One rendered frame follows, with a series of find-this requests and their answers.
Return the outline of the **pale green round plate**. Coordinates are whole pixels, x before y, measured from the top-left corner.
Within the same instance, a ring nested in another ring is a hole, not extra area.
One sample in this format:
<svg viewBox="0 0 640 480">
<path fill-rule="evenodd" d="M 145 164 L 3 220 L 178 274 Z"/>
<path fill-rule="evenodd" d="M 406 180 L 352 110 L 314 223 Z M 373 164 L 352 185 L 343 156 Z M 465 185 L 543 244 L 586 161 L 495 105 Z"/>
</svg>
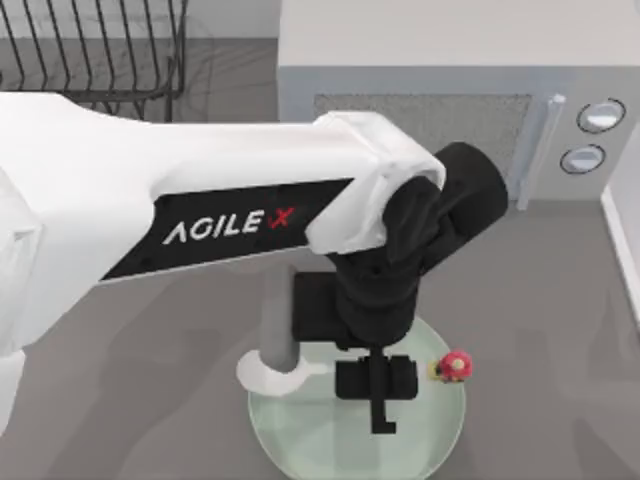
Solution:
<svg viewBox="0 0 640 480">
<path fill-rule="evenodd" d="M 422 319 L 388 349 L 418 366 L 417 397 L 386 404 L 397 426 L 392 435 L 372 434 L 368 402 L 337 399 L 333 375 L 323 374 L 281 398 L 249 394 L 255 436 L 291 480 L 426 480 L 454 449 L 466 413 L 463 385 L 442 384 L 427 374 L 428 365 L 448 350 Z"/>
</svg>

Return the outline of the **small red toy figure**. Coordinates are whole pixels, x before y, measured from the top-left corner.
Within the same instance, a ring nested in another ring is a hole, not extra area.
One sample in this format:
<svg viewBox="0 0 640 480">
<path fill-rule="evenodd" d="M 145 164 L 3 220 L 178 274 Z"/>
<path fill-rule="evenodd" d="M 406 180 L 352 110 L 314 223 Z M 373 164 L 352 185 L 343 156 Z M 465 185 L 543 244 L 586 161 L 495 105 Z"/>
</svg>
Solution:
<svg viewBox="0 0 640 480">
<path fill-rule="evenodd" d="M 452 350 L 429 366 L 430 378 L 442 383 L 464 382 L 472 373 L 472 357 L 463 350 Z"/>
</svg>

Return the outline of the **microwave door with grey window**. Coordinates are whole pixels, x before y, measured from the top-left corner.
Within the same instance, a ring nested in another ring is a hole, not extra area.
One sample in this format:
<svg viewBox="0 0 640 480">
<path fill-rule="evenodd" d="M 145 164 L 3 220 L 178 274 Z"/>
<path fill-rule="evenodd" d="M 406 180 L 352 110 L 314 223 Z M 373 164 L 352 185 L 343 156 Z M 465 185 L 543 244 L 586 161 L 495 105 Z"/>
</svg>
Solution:
<svg viewBox="0 0 640 480">
<path fill-rule="evenodd" d="M 386 116 L 431 152 L 454 141 L 482 150 L 517 195 L 519 148 L 531 94 L 467 67 L 281 66 L 279 117 L 303 122 L 331 110 Z"/>
</svg>

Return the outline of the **pale microwave oven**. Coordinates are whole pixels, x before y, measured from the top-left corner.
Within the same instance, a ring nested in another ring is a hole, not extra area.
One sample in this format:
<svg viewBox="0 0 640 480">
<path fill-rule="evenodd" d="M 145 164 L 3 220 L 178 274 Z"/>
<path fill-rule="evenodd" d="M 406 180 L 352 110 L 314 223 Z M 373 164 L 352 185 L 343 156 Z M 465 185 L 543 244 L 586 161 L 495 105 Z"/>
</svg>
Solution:
<svg viewBox="0 0 640 480">
<path fill-rule="evenodd" d="M 318 94 L 562 95 L 533 194 L 593 198 L 640 113 L 640 0 L 282 0 L 277 77 L 288 121 Z M 589 139 L 579 112 L 606 99 L 626 117 L 594 138 L 605 164 L 570 179 L 559 157 Z"/>
</svg>

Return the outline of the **round microwave knob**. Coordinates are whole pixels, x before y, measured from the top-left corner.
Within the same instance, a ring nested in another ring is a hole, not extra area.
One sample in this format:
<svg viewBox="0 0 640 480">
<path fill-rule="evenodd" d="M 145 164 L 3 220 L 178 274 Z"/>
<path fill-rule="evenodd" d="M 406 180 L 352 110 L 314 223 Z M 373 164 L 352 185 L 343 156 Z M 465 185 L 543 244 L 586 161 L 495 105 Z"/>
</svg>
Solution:
<svg viewBox="0 0 640 480">
<path fill-rule="evenodd" d="M 596 135 L 615 128 L 625 116 L 625 105 L 617 99 L 608 98 L 585 105 L 576 122 L 581 131 Z"/>
<path fill-rule="evenodd" d="M 569 175 L 584 175 L 597 170 L 606 160 L 605 150 L 595 144 L 567 150 L 559 161 L 563 172 Z"/>
</svg>

